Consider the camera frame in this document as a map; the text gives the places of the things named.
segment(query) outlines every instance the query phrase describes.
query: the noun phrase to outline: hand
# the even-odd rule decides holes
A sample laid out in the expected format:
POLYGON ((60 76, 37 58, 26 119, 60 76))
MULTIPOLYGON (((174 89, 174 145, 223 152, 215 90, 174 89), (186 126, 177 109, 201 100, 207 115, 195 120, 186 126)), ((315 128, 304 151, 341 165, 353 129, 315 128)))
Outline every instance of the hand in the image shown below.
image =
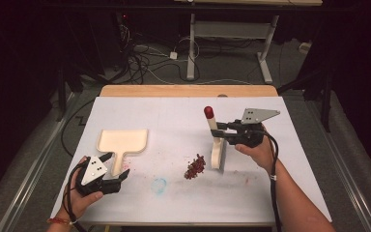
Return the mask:
MULTIPOLYGON (((79 163, 83 162, 86 160, 86 157, 83 157, 79 163)), ((73 210, 74 215, 76 218, 80 218, 84 215, 86 212, 86 209, 92 205, 93 203, 97 202, 103 197, 103 193, 101 191, 93 192, 87 196, 82 196, 80 193, 74 188, 75 187, 75 182, 76 182, 76 177, 77 174, 79 173, 80 168, 77 169, 73 176, 71 177, 71 208, 73 210)), ((67 187, 65 187, 64 190, 64 195, 67 192, 67 187)), ((59 212, 56 214, 57 218, 63 218, 63 219, 70 219, 68 212, 64 208, 64 205, 68 205, 68 197, 64 197, 63 199, 64 203, 59 209, 59 212)))
POLYGON ((254 148, 250 148, 243 144, 237 144, 235 148, 237 151, 252 157, 258 166, 264 168, 268 174, 271 174, 273 146, 271 145, 271 141, 267 136, 264 135, 263 142, 254 148))

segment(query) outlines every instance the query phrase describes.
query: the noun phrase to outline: red bracelet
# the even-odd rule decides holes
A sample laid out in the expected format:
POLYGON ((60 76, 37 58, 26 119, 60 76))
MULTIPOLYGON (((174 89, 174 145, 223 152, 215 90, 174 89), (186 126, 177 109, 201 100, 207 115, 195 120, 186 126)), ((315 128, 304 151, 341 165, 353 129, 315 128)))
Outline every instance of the red bracelet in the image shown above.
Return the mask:
POLYGON ((58 224, 64 224, 64 225, 71 225, 71 222, 68 219, 61 219, 58 217, 49 218, 47 223, 58 223, 58 224))

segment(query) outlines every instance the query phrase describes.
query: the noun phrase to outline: dark background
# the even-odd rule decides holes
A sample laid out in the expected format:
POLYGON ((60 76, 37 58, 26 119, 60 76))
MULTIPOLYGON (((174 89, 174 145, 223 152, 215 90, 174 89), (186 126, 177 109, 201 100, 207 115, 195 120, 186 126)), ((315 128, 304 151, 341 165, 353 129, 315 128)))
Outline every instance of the dark background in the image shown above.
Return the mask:
MULTIPOLYGON (((327 0, 324 5, 343 7, 356 2, 359 1, 327 0)), ((324 24, 319 16, 284 15, 274 40, 277 43, 292 38, 303 42, 313 40, 299 78, 320 69, 321 63, 336 59, 332 70, 333 90, 371 157, 371 1, 361 3, 364 4, 361 11, 325 17, 324 24)), ((153 16, 149 25, 145 24, 147 17, 136 18, 131 14, 132 26, 139 31, 154 32, 154 37, 169 43, 187 31, 182 27, 181 15, 153 16), (167 21, 167 17, 179 25, 167 24, 164 30, 153 30, 161 25, 159 21, 167 21)), ((84 25, 88 18, 76 14, 73 23, 84 25)), ((22 143, 52 107, 49 99, 56 90, 57 71, 65 57, 101 73, 104 64, 93 49, 93 35, 84 30, 81 29, 79 39, 85 44, 83 52, 91 57, 89 61, 81 59, 81 47, 73 42, 71 31, 57 14, 43 9, 37 1, 0 1, 0 180, 22 143)), ((73 82, 73 77, 75 73, 68 72, 66 79, 73 82)), ((319 79, 303 88, 322 90, 319 79)))

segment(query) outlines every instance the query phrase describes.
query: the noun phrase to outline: gray floor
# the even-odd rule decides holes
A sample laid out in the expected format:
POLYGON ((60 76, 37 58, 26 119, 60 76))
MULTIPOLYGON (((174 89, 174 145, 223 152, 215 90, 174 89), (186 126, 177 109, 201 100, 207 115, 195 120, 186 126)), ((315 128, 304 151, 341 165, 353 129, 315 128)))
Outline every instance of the gray floor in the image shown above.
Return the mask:
MULTIPOLYGON (((158 44, 148 45, 157 49, 149 49, 148 52, 168 55, 171 51, 158 44)), ((254 42, 245 48, 224 49, 217 54, 218 49, 204 48, 215 47, 207 43, 201 45, 200 57, 196 61, 200 72, 197 81, 184 82, 179 79, 176 66, 166 66, 153 73, 148 72, 144 76, 144 84, 264 84, 255 59, 255 52, 262 45, 261 42, 254 42)), ((299 42, 292 41, 271 46, 267 63, 275 87, 296 78, 305 58, 298 52, 299 45, 299 42)), ((148 57, 154 62, 164 59, 148 57)), ((182 77, 185 77, 186 63, 172 63, 180 66, 182 77)), ((83 79, 84 91, 71 95, 66 118, 100 92, 101 86, 87 77, 83 79)), ((283 98, 327 202, 334 227, 337 231, 371 231, 371 160, 343 114, 336 96, 333 93, 331 100, 331 133, 325 133, 319 123, 319 102, 304 101, 301 91, 288 91, 283 98)), ((56 99, 53 105, 53 110, 24 143, 0 183, 0 231, 45 231, 47 228, 45 220, 50 215, 71 162, 59 136, 65 120, 61 123, 55 121, 58 113, 56 99), (37 180, 37 183, 34 185, 31 179, 37 180)), ((88 104, 75 116, 82 116, 84 121, 90 109, 91 105, 88 104)), ((65 129, 65 144, 72 153, 84 130, 84 126, 79 126, 78 122, 79 119, 71 118, 65 129)), ((113 227, 110 231, 119 230, 113 227)), ((104 226, 96 226, 92 231, 104 231, 104 226)))

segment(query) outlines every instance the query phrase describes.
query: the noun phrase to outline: desk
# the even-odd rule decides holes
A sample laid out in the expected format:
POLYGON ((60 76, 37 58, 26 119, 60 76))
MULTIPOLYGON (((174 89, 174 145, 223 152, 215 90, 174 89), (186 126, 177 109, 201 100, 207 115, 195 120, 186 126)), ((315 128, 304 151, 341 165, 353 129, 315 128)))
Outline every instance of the desk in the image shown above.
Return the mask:
MULTIPOLYGON (((243 4, 243 5, 271 5, 298 7, 321 6, 322 0, 194 0, 193 6, 198 3, 216 3, 216 4, 243 4)), ((274 15, 271 23, 246 23, 246 22, 223 22, 223 21, 197 21, 195 14, 191 14, 190 32, 189 32, 189 52, 187 63, 187 79, 194 79, 195 65, 195 37, 220 37, 220 38, 242 38, 242 39, 265 39, 264 49, 257 53, 258 62, 264 81, 272 84, 270 70, 268 69, 266 57, 270 49, 273 33, 279 15, 274 15)))
MULTIPOLYGON (((101 155, 96 144, 103 129, 148 129, 149 138, 141 154, 125 157, 124 168, 130 168, 130 174, 121 191, 105 195, 81 221, 124 226, 272 226, 270 180, 264 170, 229 145, 224 173, 210 169, 207 160, 213 138, 203 114, 206 105, 213 107, 219 122, 240 118, 246 107, 280 110, 264 124, 278 141, 280 159, 293 178, 330 220, 285 103, 273 87, 151 85, 105 86, 96 99, 68 176, 83 156, 101 155), (205 156, 208 165, 196 179, 186 180, 186 167, 196 154, 205 156)), ((61 195, 52 215, 60 207, 61 195)))

